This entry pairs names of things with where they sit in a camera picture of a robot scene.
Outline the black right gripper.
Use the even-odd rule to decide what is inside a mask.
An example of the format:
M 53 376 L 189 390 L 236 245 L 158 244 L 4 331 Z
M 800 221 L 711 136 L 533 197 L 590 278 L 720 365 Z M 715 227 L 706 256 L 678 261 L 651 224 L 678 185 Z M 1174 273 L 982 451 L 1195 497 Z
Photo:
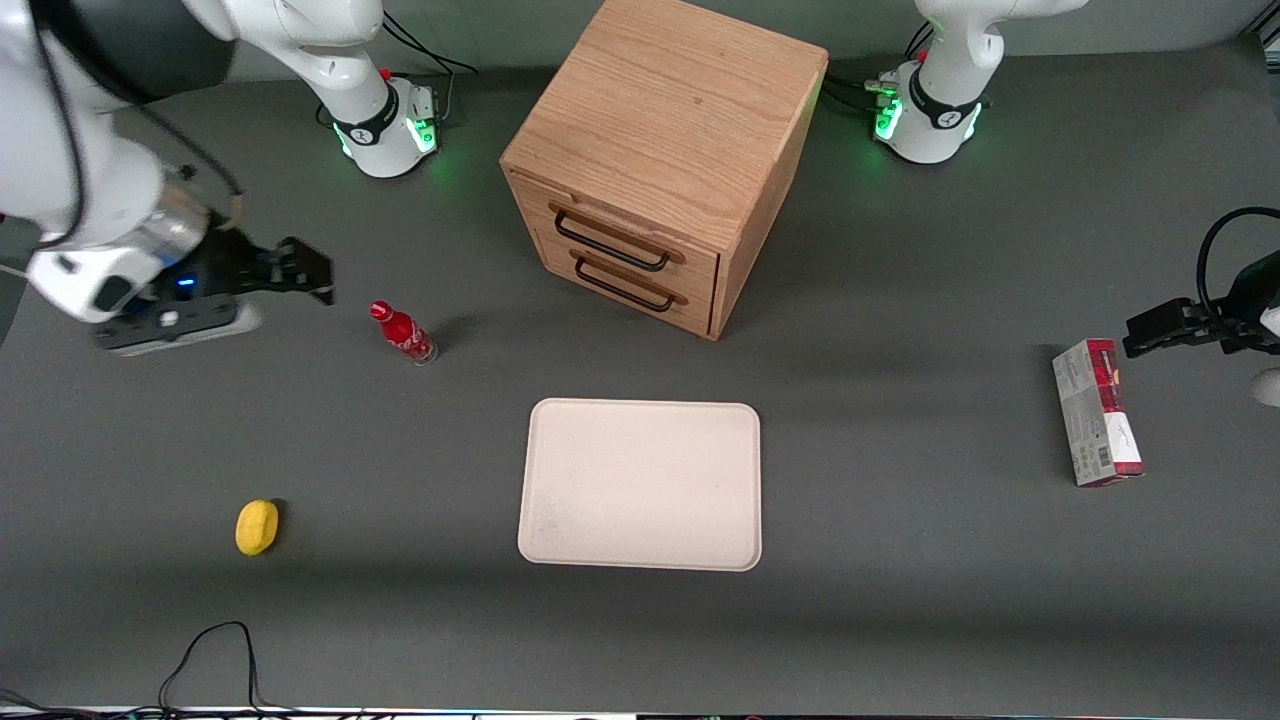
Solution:
M 257 245 L 232 229 L 211 231 L 183 260 L 183 300 L 259 291 L 306 293 L 333 306 L 332 259 L 296 237 Z

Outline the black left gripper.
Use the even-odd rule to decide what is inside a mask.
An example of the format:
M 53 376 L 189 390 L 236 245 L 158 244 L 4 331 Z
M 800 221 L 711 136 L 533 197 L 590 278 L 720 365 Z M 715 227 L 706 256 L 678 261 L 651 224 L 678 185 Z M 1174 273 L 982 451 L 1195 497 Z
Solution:
M 1171 299 L 1126 320 L 1123 338 L 1126 357 L 1138 359 L 1161 348 L 1217 343 L 1224 354 L 1244 350 L 1279 355 L 1277 320 L 1279 256 L 1267 255 L 1243 268 L 1225 296 L 1210 299 L 1207 260 L 1196 264 L 1196 290 L 1201 310 L 1196 337 L 1196 305 L 1189 299 Z

